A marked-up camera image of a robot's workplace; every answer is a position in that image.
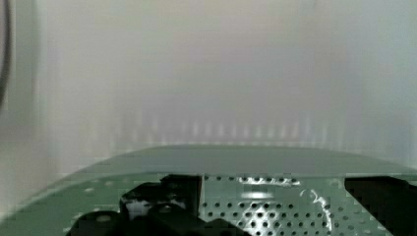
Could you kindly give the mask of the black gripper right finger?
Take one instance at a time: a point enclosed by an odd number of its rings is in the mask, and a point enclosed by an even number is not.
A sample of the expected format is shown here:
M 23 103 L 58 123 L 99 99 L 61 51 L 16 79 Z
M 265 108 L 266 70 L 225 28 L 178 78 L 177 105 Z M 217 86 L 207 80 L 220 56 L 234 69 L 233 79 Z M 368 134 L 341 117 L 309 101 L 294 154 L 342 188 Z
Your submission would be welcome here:
M 417 235 L 417 188 L 387 177 L 346 178 L 346 191 L 393 236 Z

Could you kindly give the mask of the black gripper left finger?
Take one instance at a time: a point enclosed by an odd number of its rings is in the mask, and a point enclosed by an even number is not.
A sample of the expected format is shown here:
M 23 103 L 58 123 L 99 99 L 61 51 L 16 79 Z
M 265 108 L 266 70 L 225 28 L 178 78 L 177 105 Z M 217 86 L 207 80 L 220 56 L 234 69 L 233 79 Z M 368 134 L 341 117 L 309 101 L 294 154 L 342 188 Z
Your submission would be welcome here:
M 203 178 L 167 175 L 143 183 L 119 200 L 117 211 L 79 217 L 65 236 L 251 236 L 229 221 L 199 217 Z

